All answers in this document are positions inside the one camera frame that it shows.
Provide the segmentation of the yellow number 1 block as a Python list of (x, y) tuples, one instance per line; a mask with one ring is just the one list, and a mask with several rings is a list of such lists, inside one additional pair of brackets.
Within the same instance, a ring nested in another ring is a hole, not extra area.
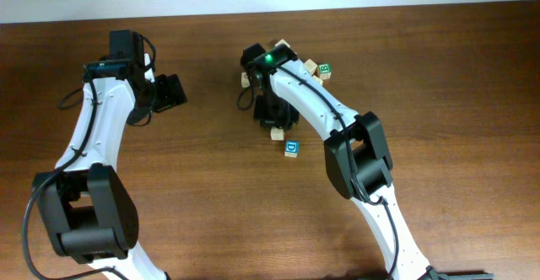
[(270, 131), (270, 137), (273, 141), (283, 141), (284, 140), (284, 130), (279, 127), (272, 127)]

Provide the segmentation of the blue letter D block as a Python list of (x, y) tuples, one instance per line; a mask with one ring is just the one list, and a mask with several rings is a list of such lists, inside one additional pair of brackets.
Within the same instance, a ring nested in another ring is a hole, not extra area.
[(297, 141), (288, 140), (285, 143), (284, 155), (286, 157), (296, 158), (300, 149), (300, 143)]

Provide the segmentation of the wooden block behind arm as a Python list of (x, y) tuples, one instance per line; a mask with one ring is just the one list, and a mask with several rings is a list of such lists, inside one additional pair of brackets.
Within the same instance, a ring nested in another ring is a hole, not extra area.
[(274, 47), (278, 47), (278, 46), (286, 46), (290, 49), (290, 44), (285, 40), (285, 39), (281, 39), (281, 40), (278, 40), (275, 44), (274, 44)]

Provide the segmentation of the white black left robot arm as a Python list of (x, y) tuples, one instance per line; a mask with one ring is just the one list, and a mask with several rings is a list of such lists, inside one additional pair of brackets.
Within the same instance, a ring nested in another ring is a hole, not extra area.
[(37, 207), (60, 257), (109, 279), (167, 279), (138, 241), (138, 211), (116, 168), (127, 126), (186, 103), (177, 75), (155, 75), (155, 55), (117, 52), (84, 66), (82, 108), (62, 157), (39, 173), (26, 210)]

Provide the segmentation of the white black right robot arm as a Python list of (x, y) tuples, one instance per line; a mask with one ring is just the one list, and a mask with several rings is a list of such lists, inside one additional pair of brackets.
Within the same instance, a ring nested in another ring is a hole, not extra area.
[(395, 280), (435, 278), (435, 269), (416, 245), (397, 205), (393, 162), (381, 120), (361, 115), (316, 82), (285, 44), (267, 51), (254, 44), (240, 64), (254, 95), (251, 106), (261, 124), (288, 131), (304, 117), (323, 141), (327, 177), (336, 191), (364, 216)]

